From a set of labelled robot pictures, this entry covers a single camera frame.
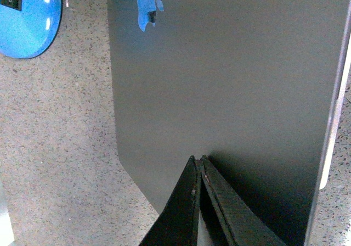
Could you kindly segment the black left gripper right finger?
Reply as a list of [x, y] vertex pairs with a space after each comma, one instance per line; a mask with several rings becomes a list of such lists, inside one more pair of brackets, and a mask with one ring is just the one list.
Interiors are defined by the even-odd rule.
[[210, 160], [201, 158], [201, 174], [225, 239], [229, 245], [285, 245], [257, 217]]

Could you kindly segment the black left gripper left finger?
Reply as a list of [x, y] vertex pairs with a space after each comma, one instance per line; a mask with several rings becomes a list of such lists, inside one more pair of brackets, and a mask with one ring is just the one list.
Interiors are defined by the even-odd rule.
[[164, 210], [140, 245], [197, 245], [201, 165], [200, 159], [189, 158]]

